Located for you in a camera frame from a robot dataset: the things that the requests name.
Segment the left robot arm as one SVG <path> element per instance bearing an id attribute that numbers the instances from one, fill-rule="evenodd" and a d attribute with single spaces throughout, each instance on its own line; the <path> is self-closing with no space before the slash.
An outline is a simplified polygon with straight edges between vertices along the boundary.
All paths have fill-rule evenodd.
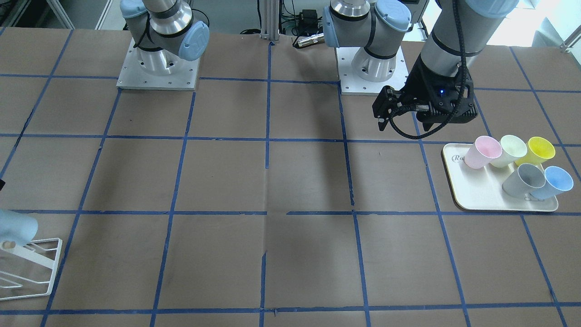
<path id="1" fill-rule="evenodd" d="M 516 0 L 439 0 L 441 13 L 401 89 L 386 85 L 372 104 L 383 131 L 422 139 L 448 124 L 478 116 L 471 63 L 485 48 Z M 396 54 L 411 25 L 398 0 L 332 0 L 322 15 L 326 45 L 358 49 L 351 67 L 367 81 L 390 78 Z"/>

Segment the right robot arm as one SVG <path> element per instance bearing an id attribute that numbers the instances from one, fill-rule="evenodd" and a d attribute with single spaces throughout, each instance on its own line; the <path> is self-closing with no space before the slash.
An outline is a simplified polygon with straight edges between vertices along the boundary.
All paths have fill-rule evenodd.
<path id="1" fill-rule="evenodd" d="M 132 34 L 132 53 L 150 74 L 171 74 L 181 62 L 204 54 L 209 27 L 184 0 L 122 0 L 120 10 Z"/>

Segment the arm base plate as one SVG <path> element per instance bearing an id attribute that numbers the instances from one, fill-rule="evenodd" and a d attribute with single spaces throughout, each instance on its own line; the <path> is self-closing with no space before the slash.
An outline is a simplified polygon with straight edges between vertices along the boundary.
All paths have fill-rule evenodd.
<path id="1" fill-rule="evenodd" d="M 132 90 L 195 91 L 200 59 L 187 61 L 166 50 L 147 52 L 131 40 L 116 86 Z"/>
<path id="2" fill-rule="evenodd" d="M 396 90 L 404 87 L 408 77 L 403 51 L 390 59 L 370 56 L 363 48 L 336 48 L 341 93 L 345 95 L 378 95 L 389 85 Z"/>

